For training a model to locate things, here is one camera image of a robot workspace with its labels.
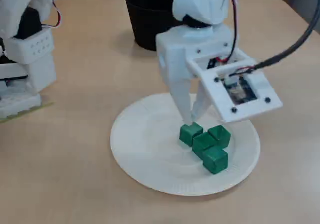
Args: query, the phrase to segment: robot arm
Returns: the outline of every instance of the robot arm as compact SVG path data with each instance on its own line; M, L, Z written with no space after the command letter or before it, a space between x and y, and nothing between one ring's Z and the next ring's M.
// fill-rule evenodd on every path
M228 1L174 0L175 18L192 19L192 24L199 25L186 22L156 39L161 74L188 125L211 105L223 122L247 119L283 105L262 72L230 77L256 62L236 48L236 32L232 35L223 25ZM232 1L236 23L236 0ZM195 78L199 79L199 87L192 107L189 92Z
M39 92L56 80L48 19L54 0L0 0L0 119L41 105Z
M41 22L48 19L53 0L0 0L0 37L16 36L21 17L29 6L39 12Z

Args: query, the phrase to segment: black bucket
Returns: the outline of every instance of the black bucket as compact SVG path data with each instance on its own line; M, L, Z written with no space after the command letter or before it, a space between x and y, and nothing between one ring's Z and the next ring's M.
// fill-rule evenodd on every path
M136 43L156 51L156 35L182 25L172 13L174 0L126 0Z

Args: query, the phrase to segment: wooden table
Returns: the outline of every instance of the wooden table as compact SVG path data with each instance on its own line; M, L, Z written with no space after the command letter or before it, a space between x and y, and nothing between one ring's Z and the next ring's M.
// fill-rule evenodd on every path
M239 1L240 46L257 59L287 48L307 27L280 0ZM261 157L249 178L217 195L178 197L134 181L110 150L117 115L166 92L156 54L133 41L124 0L57 4L58 81L43 92L54 105L0 126L0 223L319 223L318 34L265 71L284 108L252 120Z

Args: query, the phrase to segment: paper plate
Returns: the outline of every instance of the paper plate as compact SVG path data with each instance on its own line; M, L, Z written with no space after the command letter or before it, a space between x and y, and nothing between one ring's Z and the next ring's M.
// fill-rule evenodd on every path
M220 124L213 108L198 123L205 131ZM126 108L114 122L110 137L113 155L120 167L143 185L182 196L224 191L253 171L260 156L260 140L250 121L224 125L232 134L225 149L229 165L216 175L179 140L183 124L170 94L146 97Z

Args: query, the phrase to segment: green block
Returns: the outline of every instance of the green block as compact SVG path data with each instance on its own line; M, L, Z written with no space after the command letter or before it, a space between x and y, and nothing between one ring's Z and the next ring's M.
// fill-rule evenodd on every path
M203 132L204 128L200 126L198 123L193 123L190 126L184 124L180 128L180 140L192 147L194 137L200 135Z
M228 167L228 153L219 146L211 147L203 152L203 165L217 174Z
M211 136L213 136L221 148L226 148L229 145L231 133L224 128L224 126L219 125L208 130Z
M203 159L204 150L217 145L218 142L209 133L202 133L193 139L192 150Z

